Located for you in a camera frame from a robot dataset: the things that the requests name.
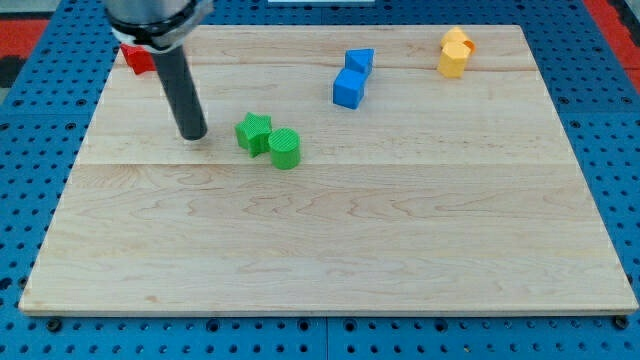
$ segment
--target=yellow cube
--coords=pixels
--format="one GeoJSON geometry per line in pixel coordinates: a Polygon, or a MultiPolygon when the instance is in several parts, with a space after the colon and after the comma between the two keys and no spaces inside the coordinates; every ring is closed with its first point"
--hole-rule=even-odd
{"type": "Polygon", "coordinates": [[[446,78],[461,78],[471,49],[460,42],[449,42],[442,48],[438,71],[446,78]]]}
{"type": "Polygon", "coordinates": [[[444,48],[444,46],[450,42],[463,43],[469,48],[469,50],[471,50],[471,54],[476,52],[476,44],[459,26],[454,26],[453,28],[451,28],[451,30],[447,31],[447,33],[444,34],[442,40],[440,40],[440,47],[444,48]]]}

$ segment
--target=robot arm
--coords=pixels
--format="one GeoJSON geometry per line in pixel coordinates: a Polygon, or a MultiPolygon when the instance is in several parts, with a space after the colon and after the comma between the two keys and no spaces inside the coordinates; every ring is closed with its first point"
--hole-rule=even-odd
{"type": "Polygon", "coordinates": [[[202,138],[207,125],[182,43],[213,11],[213,0],[106,0],[105,6],[115,37],[153,56],[182,137],[202,138]]]}

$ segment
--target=blue cube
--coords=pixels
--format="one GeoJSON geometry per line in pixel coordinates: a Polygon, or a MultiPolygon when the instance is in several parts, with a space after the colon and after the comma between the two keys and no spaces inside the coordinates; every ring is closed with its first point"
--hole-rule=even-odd
{"type": "Polygon", "coordinates": [[[333,103],[349,109],[357,109],[364,96],[367,75],[342,69],[333,82],[333,103]]]}
{"type": "Polygon", "coordinates": [[[373,54],[373,49],[347,50],[344,54],[344,67],[369,76],[373,67],[373,54]]]}

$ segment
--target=blue perforated table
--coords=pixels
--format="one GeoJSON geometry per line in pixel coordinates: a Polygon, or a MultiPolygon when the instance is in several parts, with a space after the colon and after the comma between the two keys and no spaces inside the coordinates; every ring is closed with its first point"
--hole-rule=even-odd
{"type": "MultiPolygon", "coordinates": [[[[638,293],[640,98],[581,2],[378,0],[366,8],[274,8],[265,0],[226,0],[216,7],[206,23],[521,25],[638,293]]],[[[0,359],[638,357],[637,315],[61,323],[23,316],[17,310],[21,286],[115,50],[99,1],[64,0],[0,107],[0,359]]]]}

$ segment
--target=table surface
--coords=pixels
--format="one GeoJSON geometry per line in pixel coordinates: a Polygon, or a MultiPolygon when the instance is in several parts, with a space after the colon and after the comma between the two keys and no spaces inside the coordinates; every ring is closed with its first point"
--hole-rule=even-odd
{"type": "Polygon", "coordinates": [[[210,134],[189,144],[176,138],[154,74],[135,77],[119,57],[21,308],[635,310],[520,28],[466,26],[478,50],[461,80],[435,71],[448,28],[201,27],[185,49],[210,134]],[[331,104],[331,83],[356,47],[376,57],[351,111],[331,104]],[[300,133],[299,167],[277,170],[237,146],[233,125],[247,111],[300,133]]]}

